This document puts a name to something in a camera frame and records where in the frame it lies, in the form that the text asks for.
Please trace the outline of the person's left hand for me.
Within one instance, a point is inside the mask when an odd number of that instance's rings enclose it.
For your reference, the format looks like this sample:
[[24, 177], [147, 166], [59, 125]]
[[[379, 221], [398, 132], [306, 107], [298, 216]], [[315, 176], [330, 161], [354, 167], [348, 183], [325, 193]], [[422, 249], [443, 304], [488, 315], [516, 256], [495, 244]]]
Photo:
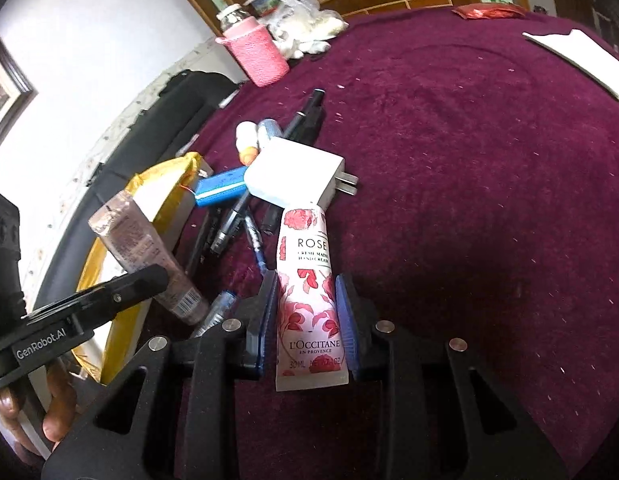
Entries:
[[[67, 373], [61, 361], [55, 360], [46, 366], [47, 385], [51, 394], [51, 402], [46, 416], [42, 421], [41, 429], [44, 436], [54, 445], [58, 445], [70, 431], [70, 426], [76, 416], [77, 394], [70, 383], [70, 374]], [[24, 450], [36, 456], [40, 453], [24, 431], [18, 421], [18, 414], [23, 407], [22, 396], [10, 387], [0, 388], [0, 422], [10, 431], [15, 441]]]

